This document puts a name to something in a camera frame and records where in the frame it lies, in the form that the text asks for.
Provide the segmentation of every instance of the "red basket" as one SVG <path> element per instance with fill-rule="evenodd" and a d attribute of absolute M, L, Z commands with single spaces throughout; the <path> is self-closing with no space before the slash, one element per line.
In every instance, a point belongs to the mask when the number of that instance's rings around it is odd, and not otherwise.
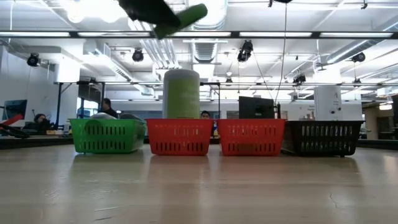
<path fill-rule="evenodd" d="M 150 150 L 156 155 L 205 156 L 213 129 L 211 119 L 146 119 Z"/>
<path fill-rule="evenodd" d="M 278 156 L 284 119 L 220 119 L 217 122 L 224 156 Z"/>

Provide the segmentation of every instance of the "black screen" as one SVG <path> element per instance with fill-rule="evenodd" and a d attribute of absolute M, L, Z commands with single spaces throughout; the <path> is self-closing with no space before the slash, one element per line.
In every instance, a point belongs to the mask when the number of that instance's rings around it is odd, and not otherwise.
<path fill-rule="evenodd" d="M 239 119 L 274 119 L 274 100 L 239 97 Z"/>
<path fill-rule="evenodd" d="M 17 115 L 22 115 L 25 119 L 27 100 L 9 100 L 4 102 L 2 119 L 7 120 Z"/>

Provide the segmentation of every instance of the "basket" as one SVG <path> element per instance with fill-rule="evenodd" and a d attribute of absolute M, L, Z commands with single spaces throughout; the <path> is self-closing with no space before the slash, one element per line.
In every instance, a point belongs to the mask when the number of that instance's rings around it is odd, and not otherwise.
<path fill-rule="evenodd" d="M 211 119 L 147 119 L 150 150 L 156 155 L 205 156 Z"/>
<path fill-rule="evenodd" d="M 130 153 L 144 144 L 145 123 L 133 119 L 71 119 L 76 152 Z"/>
<path fill-rule="evenodd" d="M 284 119 L 220 119 L 217 122 L 224 156 L 278 156 Z"/>
<path fill-rule="evenodd" d="M 351 156 L 363 121 L 288 121 L 283 150 L 299 156 Z"/>

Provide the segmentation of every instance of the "man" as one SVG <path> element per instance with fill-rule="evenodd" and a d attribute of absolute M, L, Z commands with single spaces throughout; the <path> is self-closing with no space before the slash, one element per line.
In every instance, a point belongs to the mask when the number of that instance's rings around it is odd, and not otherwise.
<path fill-rule="evenodd" d="M 46 134 L 48 130 L 52 129 L 50 121 L 44 114 L 37 114 L 33 121 L 33 123 L 29 123 L 24 127 L 25 130 L 35 131 L 31 134 Z"/>
<path fill-rule="evenodd" d="M 102 101 L 102 113 L 106 113 L 108 115 L 111 115 L 114 118 L 118 118 L 118 114 L 115 110 L 112 109 L 111 106 L 111 100 L 108 98 L 104 98 Z"/>
<path fill-rule="evenodd" d="M 210 113 L 209 111 L 202 111 L 200 114 L 201 119 L 210 119 Z"/>

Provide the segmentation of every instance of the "green canister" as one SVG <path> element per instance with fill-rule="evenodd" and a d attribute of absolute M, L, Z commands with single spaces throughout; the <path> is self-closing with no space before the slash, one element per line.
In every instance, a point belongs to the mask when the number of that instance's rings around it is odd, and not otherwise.
<path fill-rule="evenodd" d="M 200 117 L 200 76 L 193 70 L 174 69 L 164 75 L 163 118 Z"/>

